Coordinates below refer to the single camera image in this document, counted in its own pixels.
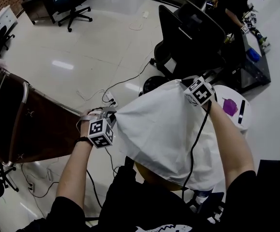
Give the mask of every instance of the white cabinet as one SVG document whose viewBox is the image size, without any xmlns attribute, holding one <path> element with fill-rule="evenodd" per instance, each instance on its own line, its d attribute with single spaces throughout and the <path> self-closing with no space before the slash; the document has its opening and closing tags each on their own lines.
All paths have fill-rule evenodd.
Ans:
<svg viewBox="0 0 280 232">
<path fill-rule="evenodd" d="M 0 11 L 0 29 L 6 26 L 8 31 L 15 22 L 16 16 L 12 12 L 10 5 L 2 8 L 2 10 Z"/>
</svg>

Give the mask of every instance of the blue object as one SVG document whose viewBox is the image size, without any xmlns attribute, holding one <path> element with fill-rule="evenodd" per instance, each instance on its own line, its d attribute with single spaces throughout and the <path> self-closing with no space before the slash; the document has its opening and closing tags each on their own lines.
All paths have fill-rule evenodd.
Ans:
<svg viewBox="0 0 280 232">
<path fill-rule="evenodd" d="M 252 61 L 258 62 L 260 60 L 260 55 L 254 49 L 251 48 L 246 53 Z"/>
</svg>

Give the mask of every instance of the person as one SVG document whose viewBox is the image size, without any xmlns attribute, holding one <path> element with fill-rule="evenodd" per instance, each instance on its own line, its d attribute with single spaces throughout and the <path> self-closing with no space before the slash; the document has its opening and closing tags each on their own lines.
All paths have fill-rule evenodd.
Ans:
<svg viewBox="0 0 280 232">
<path fill-rule="evenodd" d="M 226 34 L 244 26 L 243 16 L 250 9 L 248 0 L 216 0 L 216 8 L 211 12 L 211 17 L 219 24 Z"/>
<path fill-rule="evenodd" d="M 221 221 L 211 224 L 191 211 L 176 194 L 161 186 L 135 181 L 136 172 L 121 166 L 102 206 L 96 231 L 189 232 L 247 231 L 253 226 L 253 186 L 256 181 L 252 153 L 245 138 L 220 105 L 212 101 L 210 117 L 216 132 L 224 168 L 226 201 Z M 88 134 L 89 121 L 81 124 L 81 138 Z M 85 231 L 84 193 L 86 168 L 92 144 L 79 141 L 65 166 L 51 212 L 38 226 L 23 231 Z"/>
</svg>

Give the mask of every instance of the chair wheel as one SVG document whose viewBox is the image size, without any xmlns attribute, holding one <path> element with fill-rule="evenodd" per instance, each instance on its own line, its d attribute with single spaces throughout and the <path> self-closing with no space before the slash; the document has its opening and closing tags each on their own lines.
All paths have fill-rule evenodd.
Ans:
<svg viewBox="0 0 280 232">
<path fill-rule="evenodd" d="M 150 64 L 154 65 L 155 63 L 156 63 L 155 59 L 154 59 L 154 58 L 151 58 Z"/>
</svg>

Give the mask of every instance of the white round table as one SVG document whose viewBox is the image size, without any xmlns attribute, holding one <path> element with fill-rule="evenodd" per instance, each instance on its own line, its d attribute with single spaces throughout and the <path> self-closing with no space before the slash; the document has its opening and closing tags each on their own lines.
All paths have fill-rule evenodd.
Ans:
<svg viewBox="0 0 280 232">
<path fill-rule="evenodd" d="M 238 92 L 233 89 L 223 86 L 223 85 L 215 85 L 214 86 L 217 102 L 223 108 L 225 100 L 231 99 L 237 105 L 237 112 L 228 117 L 232 120 L 236 127 L 240 129 L 240 131 L 245 131 L 249 128 L 252 122 L 252 109 L 249 102 Z"/>
</svg>

